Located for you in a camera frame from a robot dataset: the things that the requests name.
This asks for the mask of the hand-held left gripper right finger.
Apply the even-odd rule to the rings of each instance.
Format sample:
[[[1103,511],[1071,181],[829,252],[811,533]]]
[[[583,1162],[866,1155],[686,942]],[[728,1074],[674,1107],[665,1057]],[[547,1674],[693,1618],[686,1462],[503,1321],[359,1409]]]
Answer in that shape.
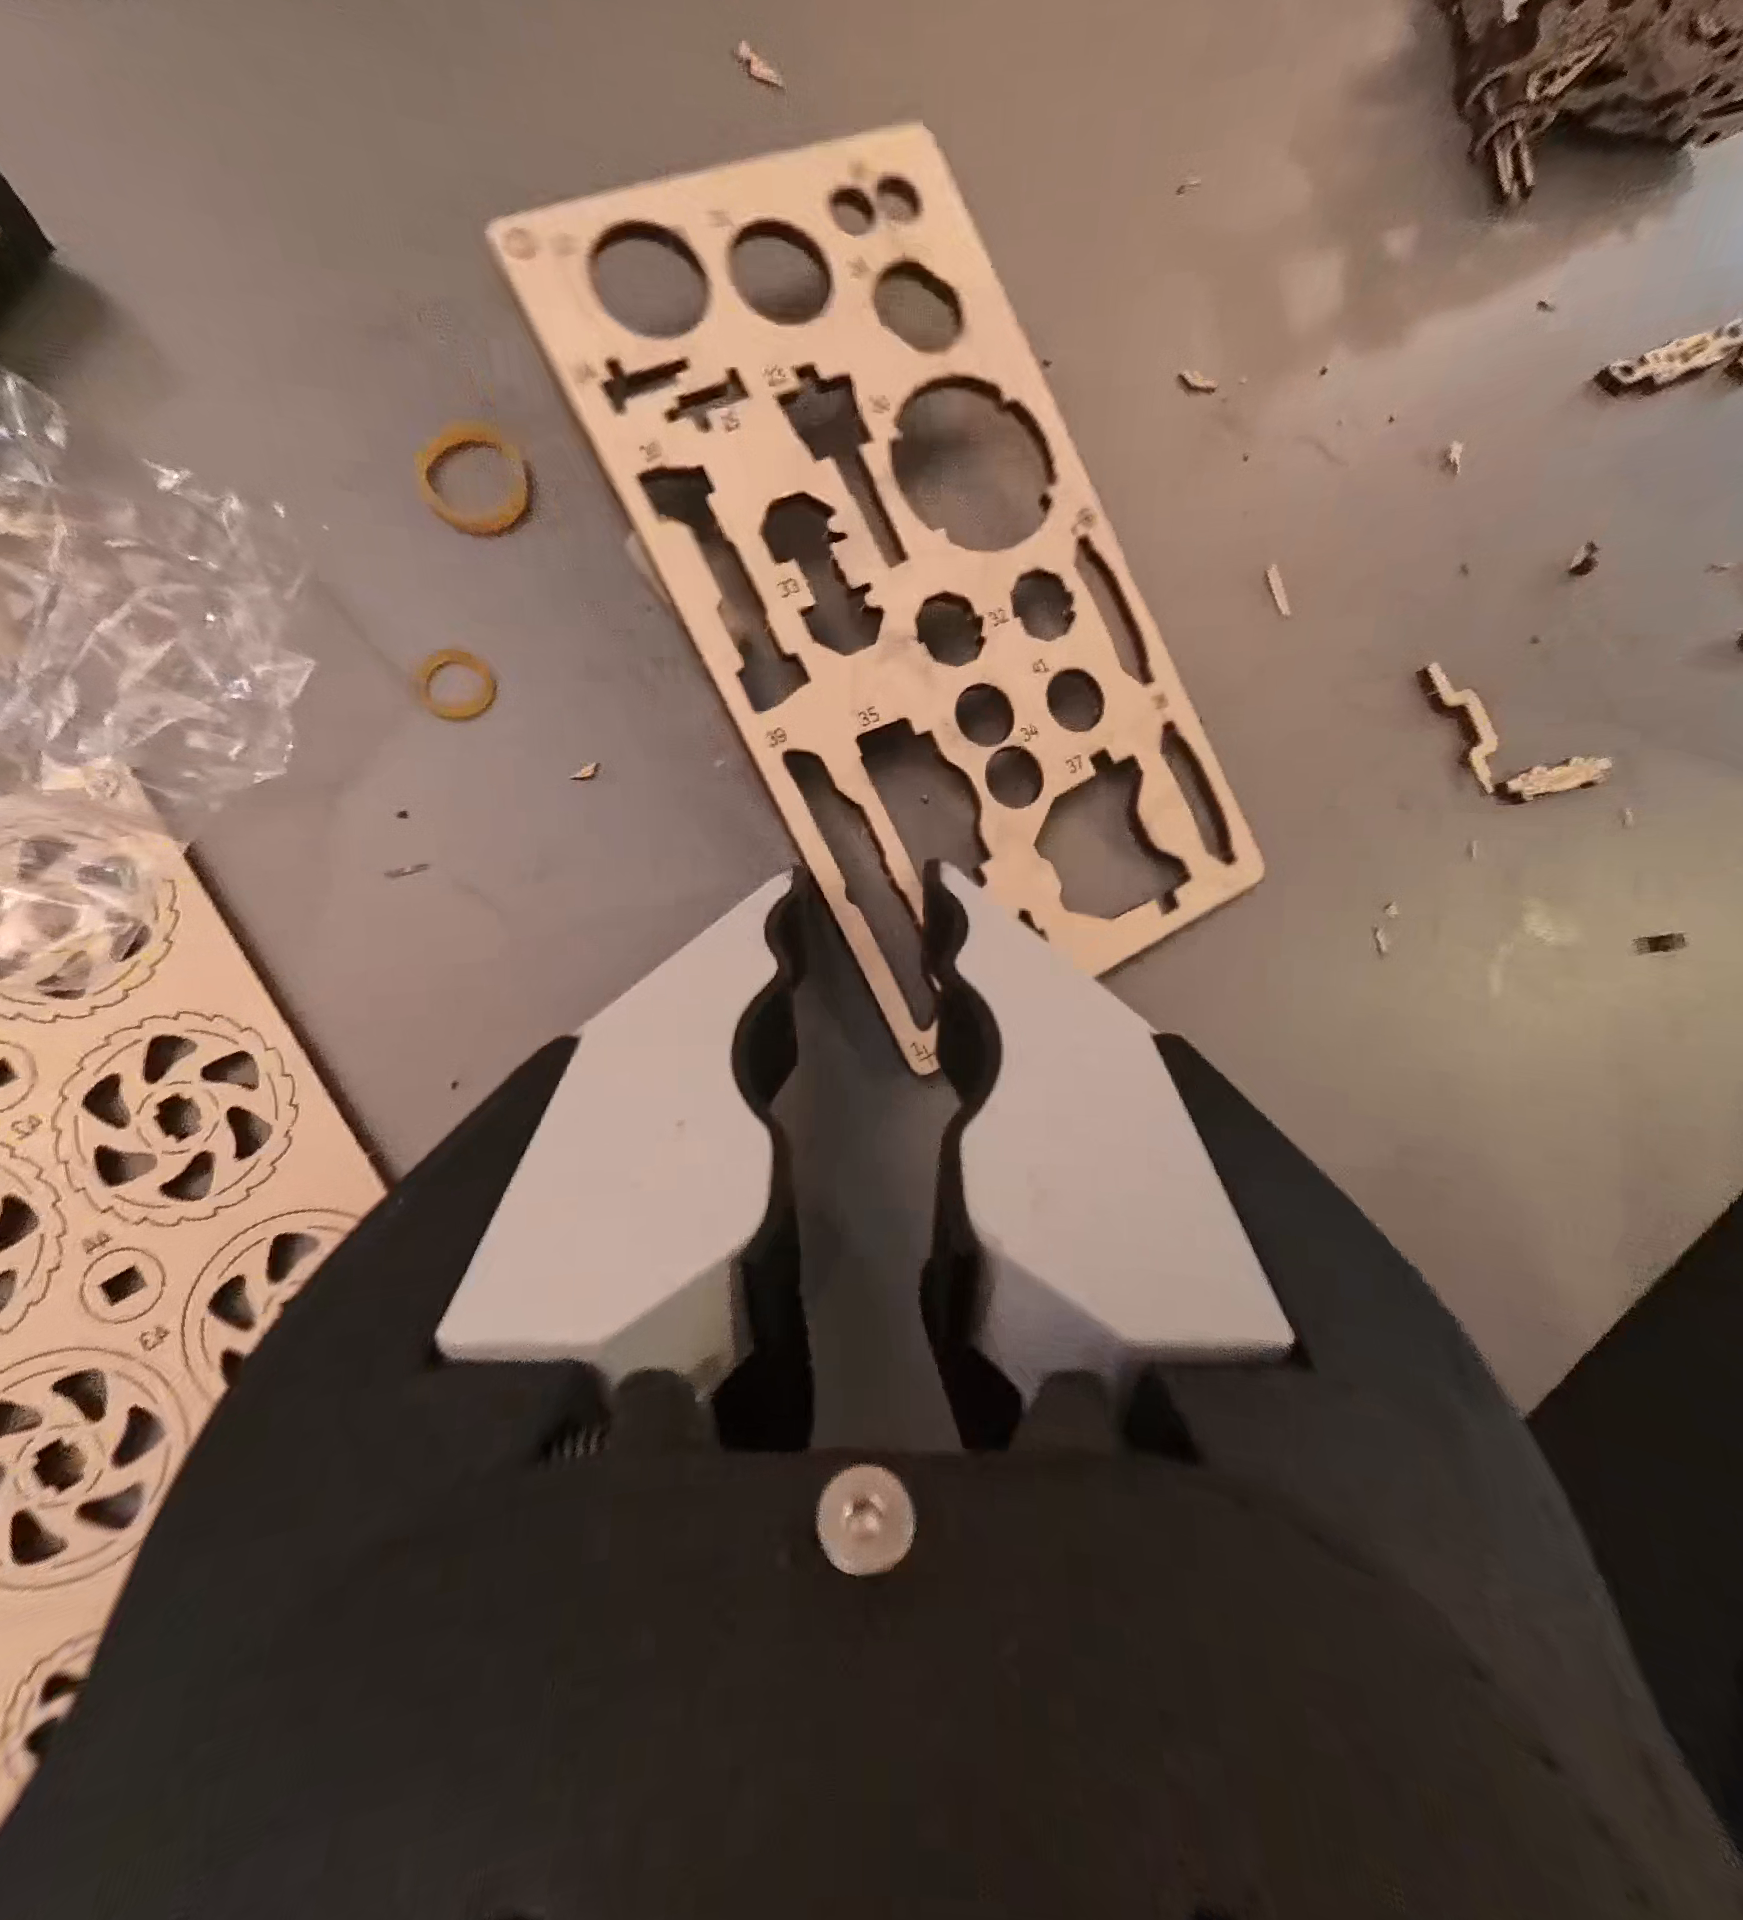
[[[994,1378],[1293,1351],[1160,1036],[958,869],[929,865],[941,1148],[928,1323]]]

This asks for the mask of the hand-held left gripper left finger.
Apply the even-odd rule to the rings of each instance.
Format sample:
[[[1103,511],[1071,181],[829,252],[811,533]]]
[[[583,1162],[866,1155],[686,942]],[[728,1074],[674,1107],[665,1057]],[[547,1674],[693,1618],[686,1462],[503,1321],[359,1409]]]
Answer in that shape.
[[[775,1144],[737,1021],[782,983],[775,873],[593,1015],[442,1310],[448,1361],[736,1369]]]

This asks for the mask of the wooden cutout parts sheet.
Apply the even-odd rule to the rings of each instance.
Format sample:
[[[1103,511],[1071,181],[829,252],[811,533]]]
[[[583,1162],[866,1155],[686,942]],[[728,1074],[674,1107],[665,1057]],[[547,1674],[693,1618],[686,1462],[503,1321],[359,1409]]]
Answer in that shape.
[[[863,745],[928,745],[976,877],[1103,975],[1265,877],[928,124],[506,214],[489,252],[811,871],[937,1070],[811,799],[922,919]]]

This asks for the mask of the long holed wooden strip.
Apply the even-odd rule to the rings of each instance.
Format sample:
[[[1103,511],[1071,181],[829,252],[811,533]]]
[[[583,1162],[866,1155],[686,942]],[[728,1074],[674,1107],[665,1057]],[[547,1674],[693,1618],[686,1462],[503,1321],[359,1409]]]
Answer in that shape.
[[[1743,383],[1743,317],[1614,360],[1592,372],[1592,387],[1611,397],[1634,397],[1664,395],[1707,372]]]

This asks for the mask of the wooden model car chassis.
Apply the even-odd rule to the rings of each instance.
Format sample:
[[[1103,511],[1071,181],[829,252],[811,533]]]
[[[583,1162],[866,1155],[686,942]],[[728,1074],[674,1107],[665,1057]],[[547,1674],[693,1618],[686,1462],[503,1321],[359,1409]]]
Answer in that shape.
[[[1435,5],[1453,109],[1501,207],[1535,191],[1535,143],[1579,132],[1711,145],[1743,132],[1743,5]]]

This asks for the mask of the wooden gear parts sheet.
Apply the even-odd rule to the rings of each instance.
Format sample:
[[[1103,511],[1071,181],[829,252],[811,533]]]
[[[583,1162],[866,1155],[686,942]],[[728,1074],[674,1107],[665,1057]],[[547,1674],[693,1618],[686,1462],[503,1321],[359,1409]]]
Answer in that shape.
[[[0,799],[0,1822],[244,1358],[380,1177],[183,855]]]

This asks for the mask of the large yellow rubber band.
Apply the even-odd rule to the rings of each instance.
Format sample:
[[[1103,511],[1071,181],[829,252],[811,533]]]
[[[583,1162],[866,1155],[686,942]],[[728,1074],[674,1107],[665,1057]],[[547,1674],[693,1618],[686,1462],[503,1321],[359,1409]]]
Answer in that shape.
[[[442,467],[457,461],[459,452],[489,448],[499,458],[499,467],[506,470],[506,489],[490,506],[457,506],[442,493]],[[532,506],[532,474],[522,458],[522,448],[490,422],[448,422],[438,430],[417,452],[413,452],[413,484],[424,499],[424,510],[438,515],[438,524],[452,526],[452,533],[463,535],[506,535],[512,533],[522,515]]]

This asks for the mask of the clear plastic bag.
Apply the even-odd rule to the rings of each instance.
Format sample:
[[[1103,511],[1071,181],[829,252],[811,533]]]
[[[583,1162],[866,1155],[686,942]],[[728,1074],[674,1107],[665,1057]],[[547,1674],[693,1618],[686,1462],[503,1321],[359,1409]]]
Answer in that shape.
[[[161,956],[197,829],[288,767],[302,578],[283,510],[0,362],[0,1005],[81,1015]]]

